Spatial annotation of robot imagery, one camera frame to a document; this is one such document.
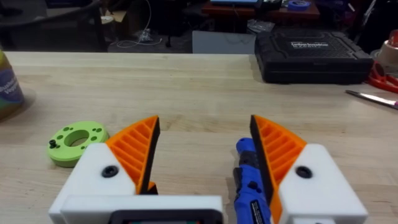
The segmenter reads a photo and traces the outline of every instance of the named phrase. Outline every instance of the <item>orange object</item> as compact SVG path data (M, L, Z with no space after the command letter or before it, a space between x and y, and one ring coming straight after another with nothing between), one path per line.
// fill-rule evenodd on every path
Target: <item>orange object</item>
M391 75L386 75L383 67L378 62L373 64L368 83L376 88L398 93L398 79Z
M105 142L135 183L136 194L146 194L154 186L149 178L159 135L159 117L152 116L130 125Z
M251 116L250 130L267 203L274 223L278 223L282 214L279 184L307 143L284 127L257 115Z

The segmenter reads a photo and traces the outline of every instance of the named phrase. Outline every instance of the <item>orange gripper pad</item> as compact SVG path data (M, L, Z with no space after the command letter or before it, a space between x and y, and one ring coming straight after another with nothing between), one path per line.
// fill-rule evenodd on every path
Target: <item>orange gripper pad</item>
M148 191L159 135L159 117L152 116L130 125L105 142L135 183L136 194Z
M258 115L252 115L250 131L256 147L264 193L274 223L278 224L282 205L279 184L307 144L284 127Z

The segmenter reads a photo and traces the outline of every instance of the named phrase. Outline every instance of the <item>green ring part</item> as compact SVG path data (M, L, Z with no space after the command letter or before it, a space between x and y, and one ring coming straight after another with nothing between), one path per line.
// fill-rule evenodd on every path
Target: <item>green ring part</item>
M50 144L47 143L47 154L57 166L74 167L89 144L105 142L108 138L108 132L102 124L95 121L79 121L64 126L47 141L54 139L57 144L56 147L50 148Z

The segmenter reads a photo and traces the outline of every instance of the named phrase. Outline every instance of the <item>blue cordless tool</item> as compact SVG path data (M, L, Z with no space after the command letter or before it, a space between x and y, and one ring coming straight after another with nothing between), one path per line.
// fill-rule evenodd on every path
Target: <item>blue cordless tool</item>
M239 168L234 168L233 171L236 184L236 223L270 224L271 212L264 195L253 139L240 139L236 143L236 150L239 153Z

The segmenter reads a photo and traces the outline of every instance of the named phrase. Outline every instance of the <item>wooden tabletop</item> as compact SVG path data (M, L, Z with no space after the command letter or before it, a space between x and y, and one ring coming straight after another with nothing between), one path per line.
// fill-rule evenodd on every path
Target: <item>wooden tabletop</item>
M7 53L26 96L0 123L0 223L50 223L47 210L71 169L45 149L67 124L94 120L110 135L153 114L162 133L151 179L160 194L222 195L236 223L236 141L251 114L326 146L369 211L398 223L398 111L344 93L398 95L368 85L270 85L254 56Z

